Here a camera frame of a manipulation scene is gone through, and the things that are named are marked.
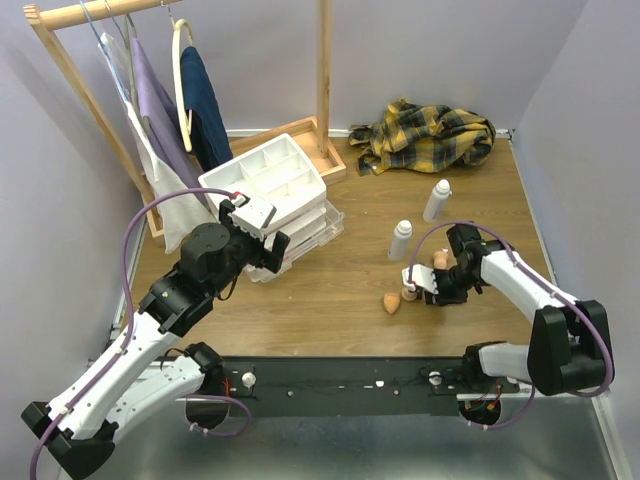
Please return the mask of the short white bottle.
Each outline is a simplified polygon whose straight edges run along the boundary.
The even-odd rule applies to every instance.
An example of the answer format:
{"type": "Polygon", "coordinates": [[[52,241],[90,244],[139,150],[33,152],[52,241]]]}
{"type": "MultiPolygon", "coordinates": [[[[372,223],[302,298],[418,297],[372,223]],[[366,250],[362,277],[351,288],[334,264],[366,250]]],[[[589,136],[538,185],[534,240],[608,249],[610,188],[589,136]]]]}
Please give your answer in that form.
{"type": "Polygon", "coordinates": [[[394,228],[388,249],[388,258],[401,261],[405,258],[411,241],[413,226],[409,220],[401,220],[394,228]]]}

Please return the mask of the white drawer organizer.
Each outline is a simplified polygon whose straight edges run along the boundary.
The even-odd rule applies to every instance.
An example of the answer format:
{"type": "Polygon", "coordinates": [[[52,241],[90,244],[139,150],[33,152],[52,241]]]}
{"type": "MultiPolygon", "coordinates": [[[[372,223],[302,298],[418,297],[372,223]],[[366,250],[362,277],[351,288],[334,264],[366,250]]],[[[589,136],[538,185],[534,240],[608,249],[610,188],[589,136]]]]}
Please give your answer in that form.
{"type": "Polygon", "coordinates": [[[344,214],[327,200],[320,173],[286,133],[200,175],[198,181],[203,188],[239,192],[275,207],[262,236],[266,248],[279,231],[290,238],[280,273],[343,231],[344,214]]]}

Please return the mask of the tall white bottle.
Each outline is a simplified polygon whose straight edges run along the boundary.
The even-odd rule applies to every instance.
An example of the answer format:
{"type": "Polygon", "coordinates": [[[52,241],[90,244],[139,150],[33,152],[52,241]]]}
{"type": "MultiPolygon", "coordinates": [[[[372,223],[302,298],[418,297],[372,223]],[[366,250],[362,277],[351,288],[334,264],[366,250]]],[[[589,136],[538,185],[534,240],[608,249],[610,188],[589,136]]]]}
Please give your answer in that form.
{"type": "Polygon", "coordinates": [[[436,183],[423,210],[422,218],[425,222],[433,223],[440,218],[451,193],[448,180],[441,179],[436,183]]]}

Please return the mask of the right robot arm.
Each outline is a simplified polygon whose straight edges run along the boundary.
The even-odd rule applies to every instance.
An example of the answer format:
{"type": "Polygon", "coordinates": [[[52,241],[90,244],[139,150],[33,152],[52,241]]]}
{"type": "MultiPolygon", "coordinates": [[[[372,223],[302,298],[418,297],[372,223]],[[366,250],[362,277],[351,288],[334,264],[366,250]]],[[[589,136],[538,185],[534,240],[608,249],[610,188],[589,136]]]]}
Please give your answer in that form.
{"type": "Polygon", "coordinates": [[[480,392],[496,377],[532,385],[545,396],[594,397],[611,385],[615,368],[604,306],[581,301],[531,269],[499,234],[470,221],[442,225],[456,260],[451,268],[412,260],[404,286],[431,305],[463,304],[471,290],[493,287],[530,321],[526,345],[497,341],[469,347],[460,379],[480,392]]]}

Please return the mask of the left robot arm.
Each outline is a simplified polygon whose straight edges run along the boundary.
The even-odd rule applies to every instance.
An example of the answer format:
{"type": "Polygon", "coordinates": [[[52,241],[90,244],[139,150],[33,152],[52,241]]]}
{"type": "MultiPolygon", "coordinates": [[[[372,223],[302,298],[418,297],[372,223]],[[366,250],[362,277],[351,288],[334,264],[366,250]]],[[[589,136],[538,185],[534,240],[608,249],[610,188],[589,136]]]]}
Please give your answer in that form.
{"type": "Polygon", "coordinates": [[[192,231],[178,262],[152,284],[107,350],[58,396],[25,408],[21,418],[38,438],[30,478],[37,476],[40,452],[48,450],[70,478],[86,479],[132,427],[164,404],[212,394],[224,383],[219,358],[205,344],[189,347],[171,372],[139,377],[234,289],[245,267],[281,269],[289,236],[278,231],[265,245],[276,212],[260,197],[221,201],[218,219],[192,231]]]}

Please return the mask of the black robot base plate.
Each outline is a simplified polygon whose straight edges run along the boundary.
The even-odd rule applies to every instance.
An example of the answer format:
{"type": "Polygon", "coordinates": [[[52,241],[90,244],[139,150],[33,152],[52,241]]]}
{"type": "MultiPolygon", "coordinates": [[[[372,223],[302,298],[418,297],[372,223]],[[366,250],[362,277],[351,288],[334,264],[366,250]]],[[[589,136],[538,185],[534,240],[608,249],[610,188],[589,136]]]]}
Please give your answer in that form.
{"type": "Polygon", "coordinates": [[[226,356],[221,366],[256,417],[456,416],[461,402],[519,392],[504,377],[467,372],[455,356],[226,356]]]}

